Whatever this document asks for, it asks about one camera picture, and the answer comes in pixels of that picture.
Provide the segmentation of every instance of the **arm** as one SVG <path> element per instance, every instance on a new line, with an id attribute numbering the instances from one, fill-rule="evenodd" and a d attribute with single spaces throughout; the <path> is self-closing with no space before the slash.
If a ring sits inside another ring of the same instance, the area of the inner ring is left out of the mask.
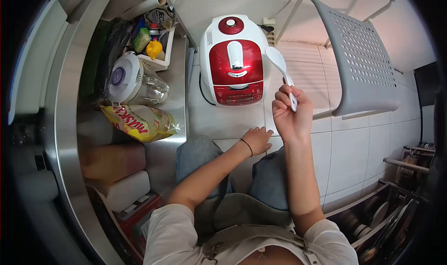
<path id="1" fill-rule="evenodd" d="M 289 93 L 297 99 L 296 112 L 289 107 Z M 283 85 L 275 93 L 272 110 L 276 128 L 284 143 L 289 208 L 298 234 L 303 237 L 312 225 L 325 219 L 313 168 L 310 139 L 313 106 L 302 90 Z"/>
<path id="2" fill-rule="evenodd" d="M 259 155 L 270 149 L 267 143 L 272 130 L 265 131 L 265 127 L 250 129 L 242 137 L 244 141 L 234 144 L 221 156 L 198 168 L 184 179 L 172 192 L 168 204 L 181 204 L 193 213 L 200 204 L 216 188 L 216 186 L 240 163 L 253 155 Z"/>

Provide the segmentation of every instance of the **white rice paddle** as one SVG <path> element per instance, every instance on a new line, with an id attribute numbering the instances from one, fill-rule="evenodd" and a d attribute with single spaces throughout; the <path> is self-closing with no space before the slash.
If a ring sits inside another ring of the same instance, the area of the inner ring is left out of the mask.
<path id="1" fill-rule="evenodd" d="M 293 81 L 292 78 L 289 76 L 289 73 L 287 72 L 286 61 L 284 61 L 284 57 L 282 57 L 282 54 L 274 47 L 266 47 L 265 55 L 267 55 L 273 65 L 275 65 L 275 67 L 277 67 L 278 70 L 281 71 L 282 76 L 286 80 L 286 84 L 292 86 Z M 292 93 L 289 93 L 289 99 L 291 101 L 290 108 L 292 109 L 292 111 L 296 111 L 296 107 L 298 106 L 296 97 Z"/>

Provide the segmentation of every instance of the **white tile floor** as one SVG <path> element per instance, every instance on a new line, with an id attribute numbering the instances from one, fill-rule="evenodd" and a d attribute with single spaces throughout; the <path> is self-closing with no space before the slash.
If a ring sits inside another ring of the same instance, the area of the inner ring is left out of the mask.
<path id="1" fill-rule="evenodd" d="M 286 59 L 294 84 L 303 89 L 314 104 L 314 113 L 334 109 L 341 98 L 337 62 L 332 49 L 302 43 L 277 45 Z M 190 136 L 207 135 L 222 150 L 229 149 L 243 134 L 256 126 L 274 131 L 275 151 L 282 146 L 273 123 L 271 101 L 282 85 L 280 72 L 273 68 L 270 88 L 262 103 L 220 108 L 206 103 L 198 88 L 200 71 L 194 55 L 189 90 Z M 413 73 L 399 74 L 401 106 L 394 112 L 342 120 L 332 117 L 312 125 L 312 152 L 315 173 L 325 213 L 360 199 L 377 188 L 377 179 L 392 179 L 395 168 L 384 157 L 400 159 L 404 145 L 417 145 L 420 138 L 420 111 Z M 236 190 L 244 192 L 251 182 L 252 165 L 264 155 L 249 158 L 231 176 Z"/>

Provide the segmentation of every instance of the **white shirt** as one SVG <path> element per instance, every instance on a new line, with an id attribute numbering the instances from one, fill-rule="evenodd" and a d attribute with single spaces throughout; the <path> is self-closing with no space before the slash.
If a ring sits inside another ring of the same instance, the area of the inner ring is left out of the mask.
<path id="1" fill-rule="evenodd" d="M 358 264 L 357 254 L 334 222 L 323 219 L 311 226 L 304 239 L 323 265 Z M 196 246 L 194 214 L 186 206 L 170 204 L 156 209 L 150 218 L 143 265 L 199 265 L 205 255 Z M 292 243 L 273 238 L 253 238 L 216 255 L 219 265 L 236 265 L 252 252 L 270 245 L 288 249 L 303 264 L 309 262 L 303 250 Z M 203 265 L 209 264 L 205 259 Z"/>

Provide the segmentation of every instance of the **grey chair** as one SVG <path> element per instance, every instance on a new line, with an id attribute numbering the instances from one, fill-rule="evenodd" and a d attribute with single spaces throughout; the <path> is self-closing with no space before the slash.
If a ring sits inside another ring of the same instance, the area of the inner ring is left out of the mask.
<path id="1" fill-rule="evenodd" d="M 319 0 L 311 1 L 329 35 L 342 84 L 338 107 L 315 114 L 313 119 L 350 119 L 395 111 L 399 107 L 397 75 L 372 23 L 359 21 Z"/>

